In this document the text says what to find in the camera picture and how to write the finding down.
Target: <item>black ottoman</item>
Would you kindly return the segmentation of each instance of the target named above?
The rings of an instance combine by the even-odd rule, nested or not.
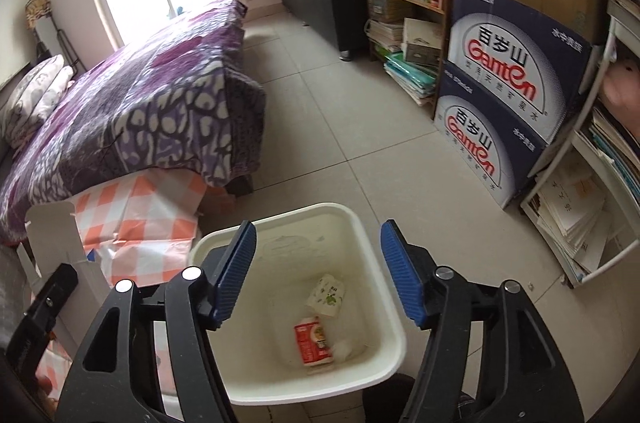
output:
[[[364,33],[367,0],[282,0],[284,6],[306,22],[351,60],[351,51],[369,45]]]

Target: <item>orange checkered bag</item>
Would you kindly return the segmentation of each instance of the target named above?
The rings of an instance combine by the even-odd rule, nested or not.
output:
[[[196,209],[204,194],[214,199],[214,211],[229,211],[233,196],[223,188],[207,189],[202,177],[190,170],[151,168],[95,186],[68,201],[76,207],[76,224],[87,255],[113,287],[130,278],[139,287],[169,281],[188,263],[196,237]],[[209,210],[212,201],[208,201]],[[156,352],[162,363],[159,376],[165,392],[173,390],[166,336]],[[71,359],[56,342],[45,352],[38,374],[49,377],[51,397],[57,399]]]

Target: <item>purple blanket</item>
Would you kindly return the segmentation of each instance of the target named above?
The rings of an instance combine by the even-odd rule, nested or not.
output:
[[[79,77],[0,189],[0,239],[33,205],[148,167],[224,186],[259,165],[264,91],[241,73],[243,4],[218,0]]]

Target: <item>tile floor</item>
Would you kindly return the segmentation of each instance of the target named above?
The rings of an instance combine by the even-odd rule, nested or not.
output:
[[[208,219],[204,232],[321,202],[359,215],[372,243],[394,218],[407,240],[469,280],[527,285],[571,370],[585,416],[606,400],[640,345],[640,255],[577,291],[528,219],[503,212],[418,108],[366,58],[337,51],[293,16],[246,25],[246,73],[268,97],[262,167],[254,194],[236,211]],[[475,394],[481,347],[472,328],[464,389]],[[406,323],[401,372],[415,374],[426,335]],[[363,422],[362,397],[295,406],[239,407],[241,423]]]

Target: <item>blue gripper pad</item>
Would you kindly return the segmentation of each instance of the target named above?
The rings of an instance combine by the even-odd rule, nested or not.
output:
[[[401,239],[402,236],[394,225],[395,223],[392,224],[392,221],[386,221],[380,229],[382,253],[394,280],[404,313],[415,322],[415,325],[423,327],[427,321],[424,289],[406,252],[406,242]]]
[[[249,266],[254,260],[255,244],[255,226],[249,223],[244,233],[241,234],[231,249],[231,256],[218,281],[216,301],[213,306],[213,319],[218,326],[222,325],[233,313],[244,283],[244,277],[246,277]]]

